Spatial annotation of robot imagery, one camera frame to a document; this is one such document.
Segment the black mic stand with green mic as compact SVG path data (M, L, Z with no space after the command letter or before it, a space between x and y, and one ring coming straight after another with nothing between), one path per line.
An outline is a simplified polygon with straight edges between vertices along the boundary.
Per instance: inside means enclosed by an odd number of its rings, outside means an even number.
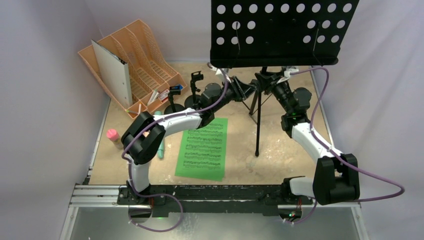
M191 73L191 80L190 80L191 95L188 96L184 101L185 108L192 108L193 105L197 104L198 100L201 97L199 95L201 90L196 86L196 83L203 79L204 79L204 75L201 73L201 70Z

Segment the mint green toy microphone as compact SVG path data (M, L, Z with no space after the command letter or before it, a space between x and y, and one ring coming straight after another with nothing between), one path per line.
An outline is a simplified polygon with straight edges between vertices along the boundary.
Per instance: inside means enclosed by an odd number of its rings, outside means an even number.
M163 113L158 110L158 111L155 111L154 114L155 115L162 115ZM162 160L165 156L165 139L164 138L162 139L162 141L161 141L161 143L158 147L156 155L160 160Z

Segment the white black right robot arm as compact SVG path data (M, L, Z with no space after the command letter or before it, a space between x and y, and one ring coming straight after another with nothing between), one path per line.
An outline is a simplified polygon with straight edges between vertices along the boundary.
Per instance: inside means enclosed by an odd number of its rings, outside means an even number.
M288 204L300 196L314 198L321 205L355 201L360 197L358 161L353 154L331 149L329 143L311 126L307 110L312 93L299 87L291 90L287 81L278 82L280 72L256 73L258 92L272 94L285 110L282 130L297 142L315 163L314 177L284 179L280 196Z

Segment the black tripod music stand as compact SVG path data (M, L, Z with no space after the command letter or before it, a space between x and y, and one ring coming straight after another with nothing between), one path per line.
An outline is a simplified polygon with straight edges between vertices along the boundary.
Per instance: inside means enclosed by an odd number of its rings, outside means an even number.
M210 62L218 68L333 66L357 0L213 0Z

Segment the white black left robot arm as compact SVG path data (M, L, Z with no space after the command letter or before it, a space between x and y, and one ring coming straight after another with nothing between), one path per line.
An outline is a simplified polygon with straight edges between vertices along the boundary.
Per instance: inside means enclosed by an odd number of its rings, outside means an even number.
M192 108L166 115L142 112L120 139L124 147L122 157L128 162L130 199L138 205L148 201L149 163L166 137L207 126L223 106L231 101L242 102L256 90L254 83L243 83L233 76L223 85L208 84Z

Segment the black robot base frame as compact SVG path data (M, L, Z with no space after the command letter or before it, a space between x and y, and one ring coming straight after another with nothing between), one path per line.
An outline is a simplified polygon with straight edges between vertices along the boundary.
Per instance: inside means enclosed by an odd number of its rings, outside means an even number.
M118 189L117 204L146 206L152 216L168 217L170 213L262 214L289 218L301 217L301 206L311 207L307 196L288 193L283 184L270 185L155 185L151 184L146 197L133 195L131 187Z

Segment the black mic stand for pink mic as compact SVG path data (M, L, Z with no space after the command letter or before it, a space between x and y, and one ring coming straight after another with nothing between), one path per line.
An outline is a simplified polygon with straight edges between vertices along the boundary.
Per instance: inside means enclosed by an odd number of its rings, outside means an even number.
M175 103L175 96L181 95L181 88L179 85L170 86L169 93L167 95L169 106L167 106L164 110L164 114L172 114L185 110L185 107L179 103Z

